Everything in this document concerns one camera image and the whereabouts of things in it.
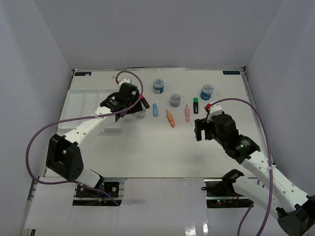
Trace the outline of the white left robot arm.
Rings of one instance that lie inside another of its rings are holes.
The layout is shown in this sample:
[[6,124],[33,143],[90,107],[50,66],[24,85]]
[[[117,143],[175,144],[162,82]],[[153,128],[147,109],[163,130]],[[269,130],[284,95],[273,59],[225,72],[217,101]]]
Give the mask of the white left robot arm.
[[123,82],[119,91],[110,94],[80,125],[50,138],[46,167],[69,182],[87,186],[88,192],[99,196],[104,190],[104,178],[85,166],[82,150],[103,130],[125,115],[142,111],[137,86]]

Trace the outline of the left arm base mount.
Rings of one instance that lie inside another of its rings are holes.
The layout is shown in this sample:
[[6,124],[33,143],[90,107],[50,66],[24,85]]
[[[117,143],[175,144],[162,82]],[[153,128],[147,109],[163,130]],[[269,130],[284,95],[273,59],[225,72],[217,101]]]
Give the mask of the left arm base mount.
[[[100,190],[107,193],[113,199],[119,196],[120,183],[119,182],[105,182]],[[76,200],[85,200],[85,201],[97,201],[99,203],[111,202],[111,199],[104,193],[98,191],[86,189],[80,185],[76,187],[74,197]]]

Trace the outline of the clear clip jar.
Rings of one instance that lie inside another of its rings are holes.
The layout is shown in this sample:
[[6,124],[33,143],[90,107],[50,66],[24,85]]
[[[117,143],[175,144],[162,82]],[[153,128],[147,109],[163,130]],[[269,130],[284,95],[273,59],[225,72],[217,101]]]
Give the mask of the clear clip jar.
[[136,118],[144,118],[146,115],[146,110],[142,110],[133,114]]
[[179,107],[181,103],[181,96],[177,93],[174,93],[170,96],[170,105],[172,107]]

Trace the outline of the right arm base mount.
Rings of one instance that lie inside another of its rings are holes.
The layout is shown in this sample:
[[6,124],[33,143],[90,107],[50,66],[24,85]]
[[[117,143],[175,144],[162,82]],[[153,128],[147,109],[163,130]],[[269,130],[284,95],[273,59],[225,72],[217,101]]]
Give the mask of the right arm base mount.
[[252,204],[251,200],[235,193],[222,180],[205,181],[201,189],[206,194],[207,208],[247,208]]

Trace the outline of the pink black highlighter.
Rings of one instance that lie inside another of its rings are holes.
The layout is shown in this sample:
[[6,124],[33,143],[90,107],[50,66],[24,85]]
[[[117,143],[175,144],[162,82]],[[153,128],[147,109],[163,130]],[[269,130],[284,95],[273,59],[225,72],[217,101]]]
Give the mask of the pink black highlighter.
[[141,96],[140,101],[141,101],[142,105],[145,107],[145,109],[150,108],[150,105],[149,105],[149,103],[147,102],[147,100],[145,99],[144,96]]

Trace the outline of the blue jar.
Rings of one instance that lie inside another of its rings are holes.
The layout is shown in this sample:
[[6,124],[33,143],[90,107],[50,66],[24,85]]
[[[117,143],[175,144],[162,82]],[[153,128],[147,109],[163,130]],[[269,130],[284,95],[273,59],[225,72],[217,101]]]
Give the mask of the blue jar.
[[214,91],[214,87],[209,84],[205,84],[202,86],[200,97],[203,100],[210,100]]
[[153,80],[153,92],[156,94],[161,94],[164,91],[164,80],[161,78],[156,78]]

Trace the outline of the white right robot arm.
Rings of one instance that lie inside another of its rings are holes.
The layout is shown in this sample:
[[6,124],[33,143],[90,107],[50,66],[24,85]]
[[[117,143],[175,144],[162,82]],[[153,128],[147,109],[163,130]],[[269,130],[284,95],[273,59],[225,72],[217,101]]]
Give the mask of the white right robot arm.
[[222,189],[226,195],[237,193],[258,204],[289,236],[302,236],[314,226],[314,196],[298,188],[270,164],[251,138],[239,134],[230,115],[208,115],[196,119],[194,125],[197,141],[215,140],[230,158],[250,171],[263,185],[251,183],[241,171],[233,169],[222,177]]

